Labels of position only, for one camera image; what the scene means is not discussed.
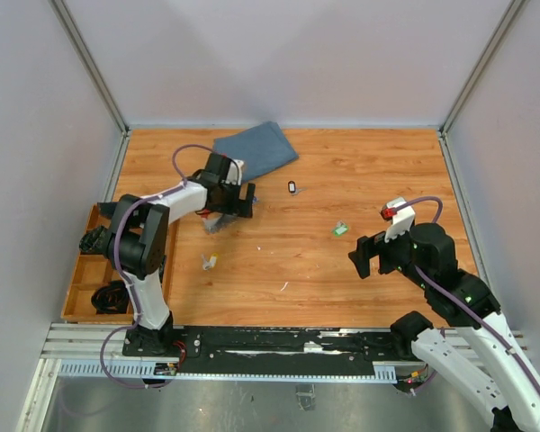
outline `metal floor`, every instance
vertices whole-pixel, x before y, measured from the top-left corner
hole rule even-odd
[[[320,383],[314,394],[314,410],[302,410],[291,382],[175,381],[133,391],[101,378],[60,378],[42,432],[490,430],[440,376],[415,398],[389,384]]]

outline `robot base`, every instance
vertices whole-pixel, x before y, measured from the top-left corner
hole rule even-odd
[[[149,329],[137,326],[126,332],[122,355],[128,357],[178,357],[180,348],[173,345],[176,341],[186,345],[186,356],[197,357],[200,355],[200,334],[198,331],[174,328],[172,312],[162,328]]]

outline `small black object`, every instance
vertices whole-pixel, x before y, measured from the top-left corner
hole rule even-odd
[[[90,299],[96,313],[126,313],[130,298],[123,281],[111,281],[99,288]]]
[[[104,236],[106,234],[106,227],[99,226],[94,229],[90,229],[80,239],[80,252],[86,255],[101,255],[103,252]]]

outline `blue towel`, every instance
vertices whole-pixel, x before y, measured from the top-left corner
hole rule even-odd
[[[246,162],[242,182],[268,174],[298,158],[280,126],[267,121],[236,135],[214,140],[214,150]]]

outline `red component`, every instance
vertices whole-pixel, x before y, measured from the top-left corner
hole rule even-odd
[[[392,220],[392,216],[394,216],[396,214],[396,210],[393,208],[393,207],[390,207],[390,208],[383,208],[381,211],[380,211],[380,214],[382,215],[382,219],[384,219],[385,221],[391,221]]]

